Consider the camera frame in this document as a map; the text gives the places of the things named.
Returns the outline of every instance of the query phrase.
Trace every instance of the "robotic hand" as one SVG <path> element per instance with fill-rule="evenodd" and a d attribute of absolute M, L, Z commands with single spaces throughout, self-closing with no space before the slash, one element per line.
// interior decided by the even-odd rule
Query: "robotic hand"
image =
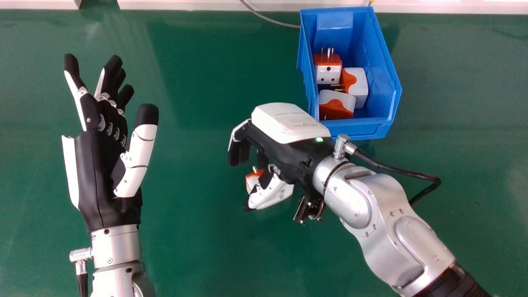
<path fill-rule="evenodd" d="M 139 244 L 143 205 L 141 184 L 156 138 L 158 108 L 142 104 L 127 144 L 125 105 L 134 94 L 125 80 L 121 58 L 113 56 L 101 72 L 92 96 L 79 76 L 72 54 L 64 56 L 64 76 L 81 120 L 76 138 L 62 136 L 68 188 L 91 233 L 92 246 L 74 250 L 81 297 L 88 296 L 86 261 L 93 259 L 92 297 L 155 296 L 147 279 Z"/>
<path fill-rule="evenodd" d="M 439 178 L 381 164 L 346 135 L 334 143 L 325 126 L 288 103 L 257 106 L 251 119 L 233 129 L 229 165 L 246 162 L 252 145 L 258 150 L 258 168 L 246 176 L 246 211 L 272 206 L 301 184 L 305 195 L 294 221 L 320 220 L 328 205 L 359 241 L 372 272 L 400 296 L 489 296 L 411 208 L 440 185 Z M 409 204 L 396 179 L 357 166 L 347 156 L 433 184 Z"/>

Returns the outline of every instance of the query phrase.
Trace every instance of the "blue plastic bin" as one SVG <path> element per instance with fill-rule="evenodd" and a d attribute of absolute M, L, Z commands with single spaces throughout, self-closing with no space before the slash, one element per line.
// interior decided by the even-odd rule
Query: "blue plastic bin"
<path fill-rule="evenodd" d="M 401 86 L 372 7 L 340 7 L 300 11 L 297 69 L 303 72 L 308 112 L 319 120 L 319 92 L 315 81 L 314 49 L 334 48 L 343 67 L 363 67 L 369 83 L 365 107 L 352 119 L 323 120 L 335 138 L 383 138 L 394 121 Z"/>

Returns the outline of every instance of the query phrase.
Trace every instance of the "screw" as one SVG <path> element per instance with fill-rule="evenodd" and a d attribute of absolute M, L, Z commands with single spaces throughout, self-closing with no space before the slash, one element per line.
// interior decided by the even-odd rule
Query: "screw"
<path fill-rule="evenodd" d="M 345 144 L 350 141 L 350 137 L 346 134 L 339 134 L 335 141 L 334 153 L 332 157 L 335 159 L 342 159 L 345 157 Z"/>

